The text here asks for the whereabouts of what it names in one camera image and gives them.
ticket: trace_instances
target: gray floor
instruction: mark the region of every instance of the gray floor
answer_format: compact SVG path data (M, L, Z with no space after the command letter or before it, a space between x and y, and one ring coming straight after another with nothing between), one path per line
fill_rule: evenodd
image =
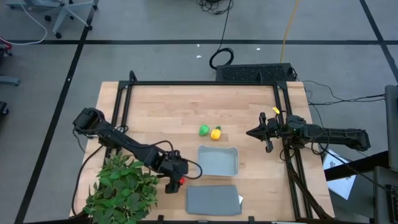
M393 0L366 1L386 40L398 39ZM230 12L226 39L282 39L293 0L239 1ZM86 18L88 10L79 14ZM45 23L43 16L33 14ZM219 39L225 15L202 12L194 1L100 1L89 40ZM12 11L0 0L0 34L7 39L39 39L41 28L21 11ZM65 40L78 40L83 26L66 20ZM48 40L54 39L50 33ZM359 1L301 1L289 34L292 40L376 40ZM277 63L280 45L226 45L235 52L234 64ZM26 217L27 222L66 218L73 187L83 157L72 136L72 121L82 108L95 106L103 81L127 79L134 70L139 80L214 80L208 59L217 45L85 45L81 53L49 154ZM388 46L398 60L398 46ZM0 100L10 114L0 132L0 217L12 223L30 179L52 118L76 45L14 47L14 56L0 65L0 73L22 79L19 87L2 85ZM215 63L227 61L220 55ZM396 85L378 45L288 45L290 62L300 80L329 85L336 96L354 98L384 92ZM332 100L326 88L306 83L313 102ZM386 150L384 103L342 103L318 107L325 126L367 129L372 148L367 155ZM319 124L311 108L313 120ZM362 155L345 147L333 150L348 159ZM335 200L336 215L363 221Z

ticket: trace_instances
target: green plant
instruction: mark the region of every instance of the green plant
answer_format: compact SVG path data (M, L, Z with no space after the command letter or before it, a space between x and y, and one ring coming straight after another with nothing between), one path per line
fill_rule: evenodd
M100 185L94 184L95 193L86 200L84 211L99 224L135 224L145 218L151 205L156 205L156 185L159 179L142 173L144 163L123 156L120 152L105 159L97 175Z

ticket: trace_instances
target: wooden table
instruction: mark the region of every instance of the wooden table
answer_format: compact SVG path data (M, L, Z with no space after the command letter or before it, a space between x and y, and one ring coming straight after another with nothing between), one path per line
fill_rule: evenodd
M117 92L117 82L103 82L96 107L111 121ZM311 123L303 84L288 83L290 104L293 114ZM119 111L118 124L123 111L124 95ZM198 180L187 180L177 194L165 194L168 179L158 185L158 207L146 219L156 220L164 215L165 220L248 220L254 216L257 221L294 220L292 201L288 185L286 166L279 159L282 149L280 139L273 139L274 150L266 153L265 143L246 135L246 131L259 124L260 112L270 118L275 116L274 91L271 86L164 86L135 85L132 88L127 134L141 143L153 143L167 139L181 155L197 160L199 145L228 147L239 150L239 174L236 177L203 176ZM221 126L222 135L218 141L209 136L200 137L201 124L211 129ZM99 147L98 139L88 141L84 160ZM169 150L169 146L160 145ZM88 188L98 181L96 175L103 165L105 149L91 158L81 174L75 199L76 212L85 206ZM322 161L308 149L302 149L302 161L309 191L325 211L334 216ZM196 167L190 166L190 176L195 176ZM189 215L185 211L185 194L188 185L236 185L243 196L242 215L215 217ZM302 194L297 189L302 217L305 216Z

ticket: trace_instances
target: gray towel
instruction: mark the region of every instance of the gray towel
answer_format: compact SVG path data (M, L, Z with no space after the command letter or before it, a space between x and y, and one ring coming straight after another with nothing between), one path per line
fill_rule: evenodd
M188 186L185 209L197 215L242 214L234 185Z

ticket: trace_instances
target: yellow pepper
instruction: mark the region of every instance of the yellow pepper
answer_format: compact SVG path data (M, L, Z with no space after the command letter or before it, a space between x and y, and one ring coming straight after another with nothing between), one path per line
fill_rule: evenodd
M213 140L217 140L220 138L220 136L221 136L221 127L217 126L216 129L211 131L211 138Z

